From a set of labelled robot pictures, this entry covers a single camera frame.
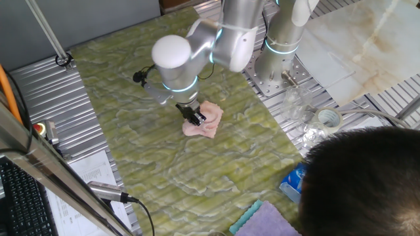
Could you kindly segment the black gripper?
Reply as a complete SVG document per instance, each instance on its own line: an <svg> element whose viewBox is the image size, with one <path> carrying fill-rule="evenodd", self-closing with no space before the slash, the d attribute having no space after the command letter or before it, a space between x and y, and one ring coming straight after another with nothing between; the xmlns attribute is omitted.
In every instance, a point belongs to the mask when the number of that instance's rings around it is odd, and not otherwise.
<svg viewBox="0 0 420 236"><path fill-rule="evenodd" d="M176 107L190 124L200 126L206 120L206 116L200 112L200 103L196 100L189 104L177 103Z"/></svg>

